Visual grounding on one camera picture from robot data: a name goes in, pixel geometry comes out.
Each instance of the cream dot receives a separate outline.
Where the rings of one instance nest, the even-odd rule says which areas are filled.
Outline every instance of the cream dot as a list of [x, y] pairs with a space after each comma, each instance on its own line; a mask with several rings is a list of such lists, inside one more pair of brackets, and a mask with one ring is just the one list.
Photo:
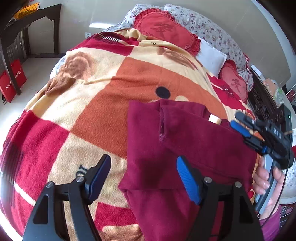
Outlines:
[[176, 101], [189, 101], [185, 96], [178, 95], [175, 99]]

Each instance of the black dot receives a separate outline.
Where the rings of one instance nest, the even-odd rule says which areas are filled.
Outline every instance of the black dot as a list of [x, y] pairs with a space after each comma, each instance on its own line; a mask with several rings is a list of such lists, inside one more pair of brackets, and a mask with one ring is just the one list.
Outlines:
[[155, 92], [160, 98], [168, 99], [170, 97], [170, 91], [166, 87], [157, 87]]

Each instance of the black cable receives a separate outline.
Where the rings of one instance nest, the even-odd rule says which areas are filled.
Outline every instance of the black cable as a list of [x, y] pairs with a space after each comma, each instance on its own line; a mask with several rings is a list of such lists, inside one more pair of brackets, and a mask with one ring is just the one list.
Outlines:
[[261, 228], [263, 228], [263, 226], [267, 223], [267, 221], [270, 219], [270, 217], [272, 216], [272, 214], [273, 214], [273, 212], [274, 212], [274, 210], [275, 210], [275, 208], [276, 208], [276, 206], [277, 206], [277, 204], [279, 203], [279, 200], [280, 200], [280, 198], [281, 198], [281, 194], [282, 194], [282, 192], [283, 192], [283, 189], [284, 189], [284, 186], [285, 186], [285, 183], [286, 183], [286, 178], [287, 178], [287, 174], [288, 174], [288, 168], [289, 168], [289, 166], [290, 166], [290, 162], [291, 162], [291, 160], [290, 160], [290, 154], [291, 154], [291, 150], [289, 151], [289, 157], [288, 157], [288, 165], [287, 165], [287, 169], [286, 169], [286, 174], [285, 174], [285, 178], [284, 178], [284, 183], [283, 183], [283, 186], [282, 186], [282, 188], [281, 188], [281, 192], [280, 192], [280, 194], [279, 194], [279, 197], [278, 197], [278, 199], [277, 199], [277, 201], [276, 201], [276, 204], [275, 204], [275, 206], [274, 206], [274, 208], [273, 208], [273, 210], [272, 210], [272, 212], [270, 213], [270, 215], [268, 216], [268, 218], [265, 220], [265, 222], [261, 225]]

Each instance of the red ruffled pillow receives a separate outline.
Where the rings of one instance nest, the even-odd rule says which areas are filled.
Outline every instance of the red ruffled pillow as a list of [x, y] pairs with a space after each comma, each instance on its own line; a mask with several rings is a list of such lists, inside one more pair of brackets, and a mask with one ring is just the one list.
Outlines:
[[247, 100], [247, 84], [237, 73], [237, 67], [234, 61], [226, 60], [220, 70], [219, 79], [224, 80], [243, 102]]
[[134, 28], [142, 34], [170, 42], [196, 56], [200, 50], [200, 40], [195, 34], [175, 21], [168, 12], [158, 8], [142, 11], [135, 18]]

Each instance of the metal screw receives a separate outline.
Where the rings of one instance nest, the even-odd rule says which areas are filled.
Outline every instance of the metal screw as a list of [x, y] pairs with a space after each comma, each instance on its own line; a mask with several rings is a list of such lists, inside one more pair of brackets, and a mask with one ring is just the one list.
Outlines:
[[48, 183], [46, 184], [46, 187], [47, 187], [47, 188], [51, 188], [53, 185], [54, 185], [54, 182], [48, 182]]
[[84, 180], [83, 176], [79, 176], [76, 178], [76, 182], [78, 182], [78, 183], [83, 182], [83, 180]]
[[212, 182], [212, 179], [211, 179], [210, 177], [205, 177], [205, 178], [204, 178], [204, 181], [205, 181], [206, 183], [211, 183], [211, 182]]
[[234, 184], [237, 188], [241, 188], [242, 187], [242, 184], [240, 182], [235, 182]]

